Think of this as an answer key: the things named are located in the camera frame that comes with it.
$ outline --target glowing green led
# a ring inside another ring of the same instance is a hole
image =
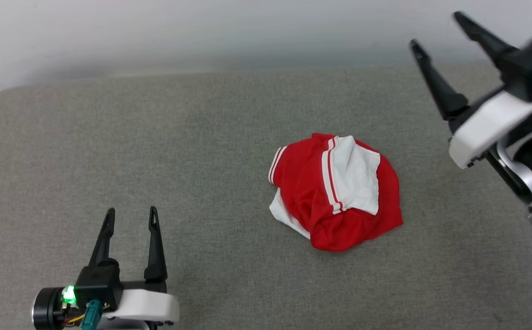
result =
[[[70,305],[76,305],[77,304],[77,297],[75,296],[75,287],[74,286],[67,286],[62,290],[62,301],[65,303],[69,303]]]

